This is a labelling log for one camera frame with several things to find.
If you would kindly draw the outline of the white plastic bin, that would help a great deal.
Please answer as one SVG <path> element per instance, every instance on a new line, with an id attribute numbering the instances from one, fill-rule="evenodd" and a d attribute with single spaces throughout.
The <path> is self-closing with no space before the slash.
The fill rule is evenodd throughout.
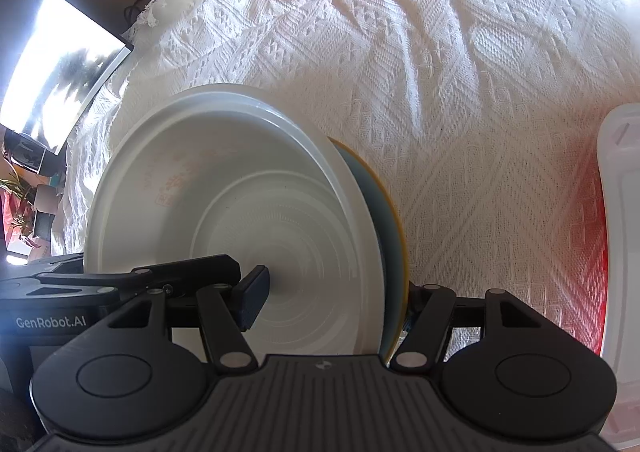
<path id="1" fill-rule="evenodd" d="M 601 435 L 618 450 L 639 445 L 640 169 L 639 105 L 620 105 L 601 125 L 597 156 L 608 253 L 608 294 L 601 356 L 617 396 Z"/>

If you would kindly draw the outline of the yellow rimmed plate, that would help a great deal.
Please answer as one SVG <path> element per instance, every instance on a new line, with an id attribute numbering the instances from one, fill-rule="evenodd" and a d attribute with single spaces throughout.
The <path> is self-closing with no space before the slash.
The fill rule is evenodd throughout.
<path id="1" fill-rule="evenodd" d="M 390 362 L 406 320 L 409 298 L 409 258 L 400 216 L 381 179 L 346 144 L 330 138 L 352 172 L 366 201 L 378 238 L 385 279 L 385 312 L 380 356 Z"/>

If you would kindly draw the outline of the black curved monitor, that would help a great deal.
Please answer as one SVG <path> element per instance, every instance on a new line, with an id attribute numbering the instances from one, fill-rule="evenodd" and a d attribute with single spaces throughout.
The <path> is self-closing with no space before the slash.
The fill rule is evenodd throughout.
<path id="1" fill-rule="evenodd" d="M 1 124 L 57 154 L 131 53 L 66 0 L 1 0 Z"/>

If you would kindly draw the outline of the white woven tablecloth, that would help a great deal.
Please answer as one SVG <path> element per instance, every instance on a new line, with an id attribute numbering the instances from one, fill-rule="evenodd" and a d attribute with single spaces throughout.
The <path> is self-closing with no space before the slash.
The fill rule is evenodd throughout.
<path id="1" fill-rule="evenodd" d="M 506 288 L 600 349 L 597 136 L 639 98 L 639 0 L 152 0 L 128 38 L 68 141 L 58 255 L 81 251 L 112 150 L 156 103 L 247 84 L 367 161 L 414 282 Z"/>

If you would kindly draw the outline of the white plastic bowl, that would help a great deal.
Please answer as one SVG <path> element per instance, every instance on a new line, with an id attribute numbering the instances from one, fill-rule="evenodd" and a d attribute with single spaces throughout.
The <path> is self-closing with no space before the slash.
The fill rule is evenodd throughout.
<path id="1" fill-rule="evenodd" d="M 383 262 L 356 179 L 326 134 L 248 86 L 199 86 L 146 114 L 88 216 L 89 272 L 213 255 L 269 270 L 255 354 L 380 349 Z"/>

